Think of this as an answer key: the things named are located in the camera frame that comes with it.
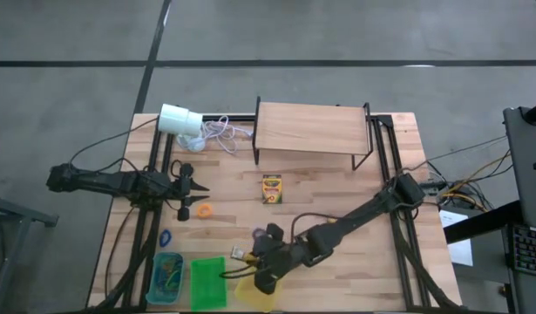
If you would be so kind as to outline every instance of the orange ring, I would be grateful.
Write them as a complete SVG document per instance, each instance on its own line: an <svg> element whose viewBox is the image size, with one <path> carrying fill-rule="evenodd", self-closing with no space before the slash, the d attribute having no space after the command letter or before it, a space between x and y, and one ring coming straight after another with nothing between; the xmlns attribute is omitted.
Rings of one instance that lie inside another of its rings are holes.
<svg viewBox="0 0 536 314"><path fill-rule="evenodd" d="M212 206L209 204L201 204L198 207L199 218L208 218L210 215L212 215L212 213L213 213Z"/></svg>

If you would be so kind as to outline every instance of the green container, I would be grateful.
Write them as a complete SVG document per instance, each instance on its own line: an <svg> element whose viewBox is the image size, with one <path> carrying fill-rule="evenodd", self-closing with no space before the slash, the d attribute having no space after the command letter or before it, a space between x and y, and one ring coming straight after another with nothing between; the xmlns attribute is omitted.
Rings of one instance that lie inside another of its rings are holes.
<svg viewBox="0 0 536 314"><path fill-rule="evenodd" d="M219 277L225 271L225 257L193 260L190 265L192 311L227 307L227 283L225 278Z"/></svg>

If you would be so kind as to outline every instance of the wooden shelf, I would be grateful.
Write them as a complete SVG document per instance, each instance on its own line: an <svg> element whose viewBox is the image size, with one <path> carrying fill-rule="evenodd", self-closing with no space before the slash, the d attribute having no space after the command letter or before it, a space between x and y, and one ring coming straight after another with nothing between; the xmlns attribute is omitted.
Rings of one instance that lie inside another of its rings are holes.
<svg viewBox="0 0 536 314"><path fill-rule="evenodd" d="M333 154L369 153L365 109L261 102L257 149Z"/></svg>

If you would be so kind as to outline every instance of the yellow object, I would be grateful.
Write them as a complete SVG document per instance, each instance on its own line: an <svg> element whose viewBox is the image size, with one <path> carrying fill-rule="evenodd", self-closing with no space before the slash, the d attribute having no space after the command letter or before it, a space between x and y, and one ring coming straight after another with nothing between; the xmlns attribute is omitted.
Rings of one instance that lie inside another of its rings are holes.
<svg viewBox="0 0 536 314"><path fill-rule="evenodd" d="M252 267L251 270L253 272L256 271L256 267ZM256 310L267 313L274 309L275 300L281 291L281 285L282 281L278 280L275 284L274 293L267 295L254 286L254 276L245 276L234 289L234 296L239 301L252 306Z"/></svg>
<svg viewBox="0 0 536 314"><path fill-rule="evenodd" d="M243 260L245 263L255 263L258 261L258 257L253 256L252 253L247 253L244 255Z"/></svg>
<svg viewBox="0 0 536 314"><path fill-rule="evenodd" d="M281 204L283 182L280 174L264 174L261 179L261 199L264 204Z"/></svg>
<svg viewBox="0 0 536 314"><path fill-rule="evenodd" d="M465 196L465 195L462 195L462 194L446 193L446 194L442 194L442 197L457 197L457 198L461 198L461 199L464 199L464 200L468 201L469 203L477 206L480 210L482 210L484 212L488 211L488 209L486 209L483 205L477 203L477 201L473 200L471 197L468 197L468 196Z"/></svg>
<svg viewBox="0 0 536 314"><path fill-rule="evenodd" d="M208 218L212 215L212 206L209 204L201 204L198 207L198 217L199 218Z"/></svg>

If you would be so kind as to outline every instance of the yellow cable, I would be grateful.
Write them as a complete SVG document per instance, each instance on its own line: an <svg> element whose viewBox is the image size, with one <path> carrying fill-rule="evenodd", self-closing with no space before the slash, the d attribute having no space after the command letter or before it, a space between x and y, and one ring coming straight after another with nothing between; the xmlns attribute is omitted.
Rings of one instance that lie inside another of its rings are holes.
<svg viewBox="0 0 536 314"><path fill-rule="evenodd" d="M508 154L506 154L506 155L504 155L504 156L502 156L502 157L500 157L500 158L498 158L498 159L496 159L496 160L493 160L493 161L487 163L486 165L482 166L482 167L479 168L477 171L475 171L473 174L471 174L471 176L469 176L469 178L467 178L467 179L461 181L460 183L458 183L458 184L456 184L455 186L453 186L453 188L450 188L449 190L447 190L446 193L448 194L448 193L451 193L451 192L455 192L455 191L458 190L459 188L463 187L467 182L469 182L470 179L474 178L475 175L477 175L477 174L480 173L481 171L485 170L486 168L488 168L488 167L494 165L495 163L497 163L497 162L499 162L499 161L501 161L501 160L503 160L503 159L506 159L507 157L509 157L509 156L511 156L511 155L512 155L512 153L508 153Z"/></svg>
<svg viewBox="0 0 536 314"><path fill-rule="evenodd" d="M457 198L460 198L460 199L464 199L464 200L468 201L469 203L477 206L480 210L482 210L484 212L488 211L488 209L486 209L483 205L477 203L477 201L473 200L469 196L465 196L465 195L461 195L461 194L457 194L457 193L446 193L446 194L442 194L442 197L457 197Z"/></svg>
<svg viewBox="0 0 536 314"><path fill-rule="evenodd" d="M245 256L242 258L242 260L243 260L245 263L255 263L255 262L258 262L258 257L253 256L252 253L247 253L247 254L245 254Z"/></svg>

